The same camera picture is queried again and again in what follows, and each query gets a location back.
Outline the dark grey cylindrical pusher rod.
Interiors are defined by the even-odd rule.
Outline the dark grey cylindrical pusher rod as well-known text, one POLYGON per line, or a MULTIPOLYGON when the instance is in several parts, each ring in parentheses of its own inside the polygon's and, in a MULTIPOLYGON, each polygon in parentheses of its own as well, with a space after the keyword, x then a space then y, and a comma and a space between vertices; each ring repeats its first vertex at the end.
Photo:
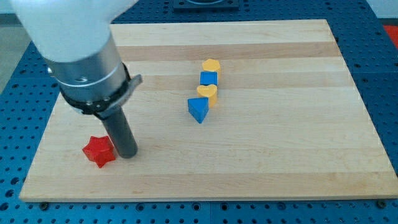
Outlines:
POLYGON ((124 159, 134 157, 138 146, 123 109, 119 107, 110 114, 101 115, 101 121, 119 156, 124 159))

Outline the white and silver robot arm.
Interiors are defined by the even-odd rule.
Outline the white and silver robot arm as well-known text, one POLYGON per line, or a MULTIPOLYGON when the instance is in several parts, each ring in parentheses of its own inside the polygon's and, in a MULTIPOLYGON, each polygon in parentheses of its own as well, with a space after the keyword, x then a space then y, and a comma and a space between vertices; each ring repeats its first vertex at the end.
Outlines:
POLYGON ((135 0, 12 0, 11 6, 60 85, 67 103, 100 119, 118 154, 137 153, 122 106, 142 77, 122 62, 111 22, 135 0))

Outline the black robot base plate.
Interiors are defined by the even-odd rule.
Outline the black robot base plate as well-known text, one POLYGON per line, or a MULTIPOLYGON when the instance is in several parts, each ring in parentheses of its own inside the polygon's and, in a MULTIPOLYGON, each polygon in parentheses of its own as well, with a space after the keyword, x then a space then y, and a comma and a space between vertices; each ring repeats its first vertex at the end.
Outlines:
POLYGON ((174 11, 239 9, 240 0, 172 0, 174 11))

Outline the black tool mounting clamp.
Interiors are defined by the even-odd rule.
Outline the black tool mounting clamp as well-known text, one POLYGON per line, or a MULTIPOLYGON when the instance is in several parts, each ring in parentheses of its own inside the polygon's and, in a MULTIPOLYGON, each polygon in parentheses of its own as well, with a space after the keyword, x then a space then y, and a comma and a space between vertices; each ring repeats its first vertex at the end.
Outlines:
POLYGON ((84 85, 61 85, 65 101, 78 113, 106 119, 121 109, 134 90, 143 82, 142 75, 129 75, 121 64, 106 77, 84 85))

